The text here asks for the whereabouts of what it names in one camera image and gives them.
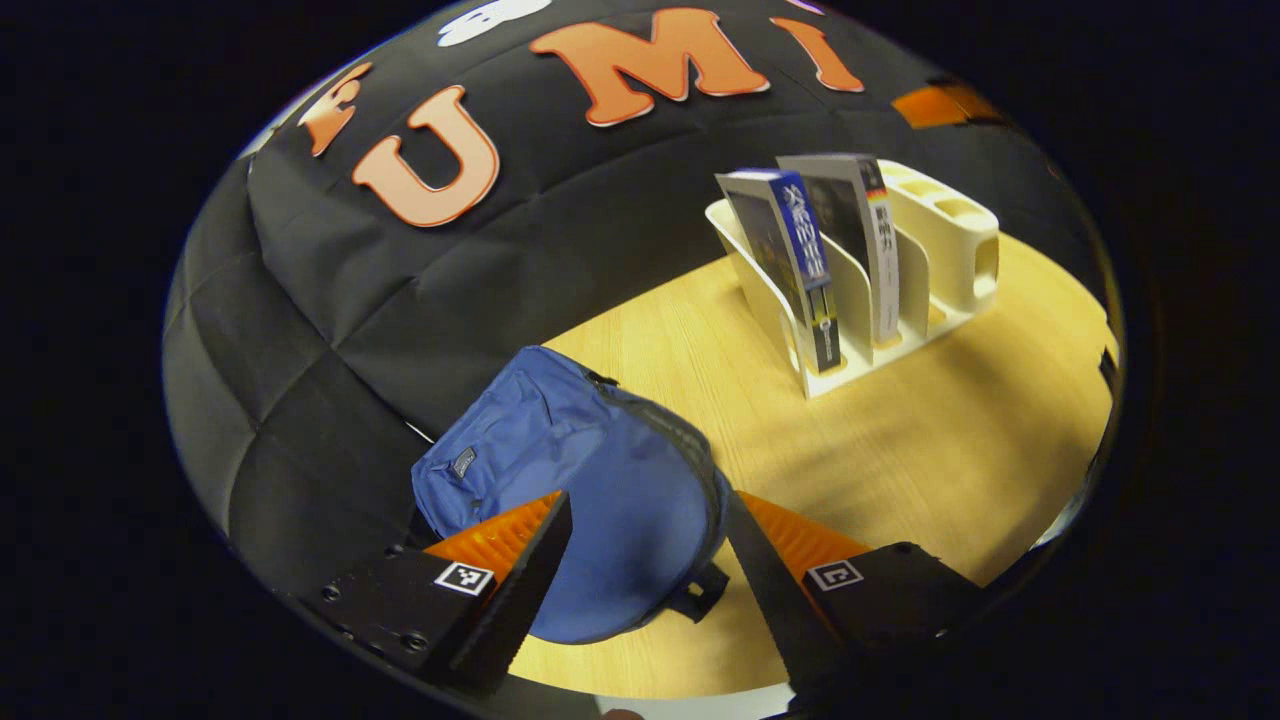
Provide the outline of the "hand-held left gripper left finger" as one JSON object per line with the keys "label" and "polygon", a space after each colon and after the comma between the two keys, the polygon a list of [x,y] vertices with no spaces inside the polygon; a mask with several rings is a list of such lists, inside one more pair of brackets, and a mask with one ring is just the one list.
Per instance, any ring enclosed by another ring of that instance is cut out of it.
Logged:
{"label": "hand-held left gripper left finger", "polygon": [[349,644],[428,684],[493,693],[556,579],[573,530],[554,491],[425,550],[394,546],[302,593]]}

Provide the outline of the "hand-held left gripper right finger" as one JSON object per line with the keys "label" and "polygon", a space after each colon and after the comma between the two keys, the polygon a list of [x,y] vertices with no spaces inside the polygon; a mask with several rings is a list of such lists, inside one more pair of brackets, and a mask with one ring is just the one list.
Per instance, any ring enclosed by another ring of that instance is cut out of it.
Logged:
{"label": "hand-held left gripper right finger", "polygon": [[783,661],[792,711],[867,711],[911,691],[983,589],[910,541],[877,548],[739,491],[727,530]]}

